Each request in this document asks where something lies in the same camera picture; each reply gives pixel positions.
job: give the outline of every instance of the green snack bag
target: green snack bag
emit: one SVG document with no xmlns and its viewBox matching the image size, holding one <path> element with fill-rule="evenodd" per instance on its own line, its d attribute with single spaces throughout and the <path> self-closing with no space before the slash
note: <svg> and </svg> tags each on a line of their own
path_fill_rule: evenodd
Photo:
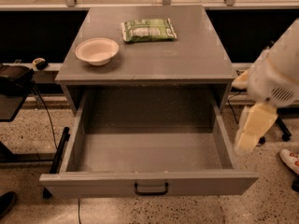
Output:
<svg viewBox="0 0 299 224">
<path fill-rule="evenodd" d="M 121 23 L 125 42 L 174 40 L 177 38 L 169 19 L 131 20 Z"/>
</svg>

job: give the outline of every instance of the white bowl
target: white bowl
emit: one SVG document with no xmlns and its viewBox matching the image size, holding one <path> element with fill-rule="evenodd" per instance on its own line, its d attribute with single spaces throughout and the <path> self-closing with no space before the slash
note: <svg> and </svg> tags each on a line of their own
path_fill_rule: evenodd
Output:
<svg viewBox="0 0 299 224">
<path fill-rule="evenodd" d="M 110 39 L 93 38 L 80 43 L 75 51 L 82 61 L 92 65 L 108 63 L 119 52 L 119 45 Z"/>
</svg>

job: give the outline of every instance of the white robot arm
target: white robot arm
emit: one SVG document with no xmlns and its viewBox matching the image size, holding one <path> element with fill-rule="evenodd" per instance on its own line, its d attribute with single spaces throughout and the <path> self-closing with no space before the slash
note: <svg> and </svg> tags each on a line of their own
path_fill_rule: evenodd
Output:
<svg viewBox="0 0 299 224">
<path fill-rule="evenodd" d="M 252 152 L 276 121 L 277 108 L 299 98 L 299 19 L 246 73 L 247 91 L 256 104 L 245 107 L 235 137 L 235 152 Z"/>
</svg>

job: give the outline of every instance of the terrazzo floor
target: terrazzo floor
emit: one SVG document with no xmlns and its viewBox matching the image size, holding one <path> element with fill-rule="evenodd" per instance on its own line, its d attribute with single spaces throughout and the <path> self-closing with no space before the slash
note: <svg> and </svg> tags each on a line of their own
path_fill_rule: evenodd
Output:
<svg viewBox="0 0 299 224">
<path fill-rule="evenodd" d="M 59 140 L 64 126 L 72 127 L 74 117 L 66 100 L 47 98 L 46 104 Z M 239 117 L 242 106 L 234 106 Z M 223 110 L 231 140 L 237 130 L 232 111 Z M 299 152 L 298 118 L 284 119 L 292 133 L 290 142 L 281 140 L 274 126 L 265 136 L 266 143 L 245 158 L 237 158 L 240 170 L 259 174 L 241 196 L 133 197 L 80 199 L 80 221 L 93 223 L 299 223 L 298 195 L 291 189 L 294 174 L 278 156 L 282 148 Z M 13 122 L 0 123 L 0 140 L 14 152 L 53 152 L 49 118 L 31 98 Z M 14 190 L 15 207 L 0 223 L 74 224 L 78 221 L 78 200 L 43 199 L 38 179 L 50 170 L 50 163 L 0 164 L 0 194 Z"/>
</svg>

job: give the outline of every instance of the shoe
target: shoe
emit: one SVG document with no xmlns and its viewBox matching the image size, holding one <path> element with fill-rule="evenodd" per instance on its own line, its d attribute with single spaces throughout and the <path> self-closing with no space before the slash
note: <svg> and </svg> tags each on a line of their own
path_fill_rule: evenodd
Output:
<svg viewBox="0 0 299 224">
<path fill-rule="evenodd" d="M 14 191 L 9 191 L 0 197 L 0 219 L 12 209 L 16 201 L 17 194 Z"/>
<path fill-rule="evenodd" d="M 282 149 L 279 155 L 286 165 L 299 175 L 299 155 L 287 149 Z"/>
</svg>

